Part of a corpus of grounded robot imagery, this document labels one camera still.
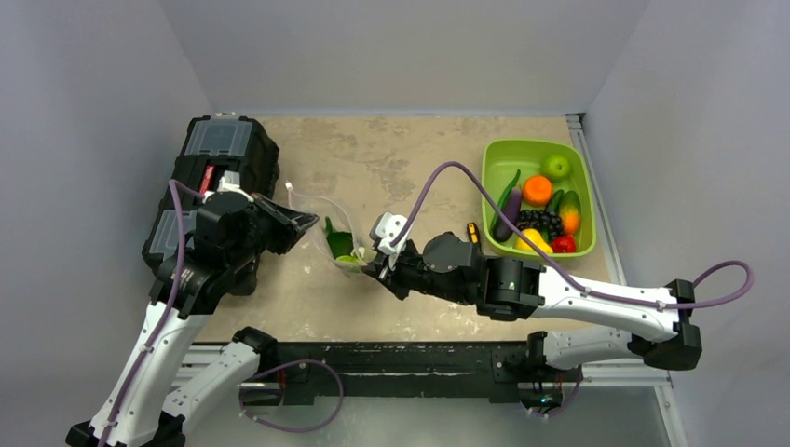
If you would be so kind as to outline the clear zip top bag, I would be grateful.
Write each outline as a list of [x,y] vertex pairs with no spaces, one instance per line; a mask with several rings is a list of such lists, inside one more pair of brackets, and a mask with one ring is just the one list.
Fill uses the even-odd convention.
[[346,276],[361,275],[375,255],[363,240],[356,216],[339,201],[297,189],[286,182],[289,206],[315,214],[319,220],[306,232],[306,239],[324,258]]

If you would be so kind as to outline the green toy bok choy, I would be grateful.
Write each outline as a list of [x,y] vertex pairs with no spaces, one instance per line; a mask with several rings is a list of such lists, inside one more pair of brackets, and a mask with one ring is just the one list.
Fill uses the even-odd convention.
[[361,263],[352,233],[335,229],[329,217],[324,218],[324,236],[335,261],[349,264]]

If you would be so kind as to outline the toy leek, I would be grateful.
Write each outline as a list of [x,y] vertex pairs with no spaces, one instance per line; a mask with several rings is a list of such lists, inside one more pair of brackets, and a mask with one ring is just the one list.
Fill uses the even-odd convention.
[[[505,214],[505,216],[508,216],[508,204],[510,202],[512,188],[515,187],[517,191],[520,191],[519,187],[517,186],[520,177],[521,177],[521,171],[518,169],[515,171],[513,177],[511,178],[507,186],[500,193],[499,199],[497,201],[497,207],[499,208],[500,211],[502,211]],[[496,212],[495,217],[493,218],[492,223],[490,224],[490,231],[493,236],[497,233],[500,223],[501,223],[501,218]]]

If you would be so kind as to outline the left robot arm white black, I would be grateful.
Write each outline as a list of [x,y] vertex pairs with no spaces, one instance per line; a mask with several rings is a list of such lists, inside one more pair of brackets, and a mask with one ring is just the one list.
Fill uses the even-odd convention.
[[239,189],[201,197],[192,232],[158,268],[145,320],[116,386],[88,421],[72,426],[69,446],[183,446],[186,436],[232,386],[265,381],[278,368],[276,341],[244,329],[219,360],[186,385],[172,382],[222,298],[253,291],[263,252],[287,253],[319,216]]

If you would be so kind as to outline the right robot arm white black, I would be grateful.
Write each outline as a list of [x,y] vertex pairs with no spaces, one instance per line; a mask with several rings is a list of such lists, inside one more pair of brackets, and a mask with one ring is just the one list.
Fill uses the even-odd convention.
[[579,280],[537,262],[488,256],[451,232],[419,251],[407,241],[399,253],[378,252],[363,267],[398,299],[412,291],[459,305],[498,321],[565,318],[588,323],[577,332],[547,332],[531,338],[523,354],[525,371],[544,379],[551,373],[609,359],[641,359],[667,371],[694,369],[702,353],[701,333],[690,322],[694,293],[689,282],[638,289]]

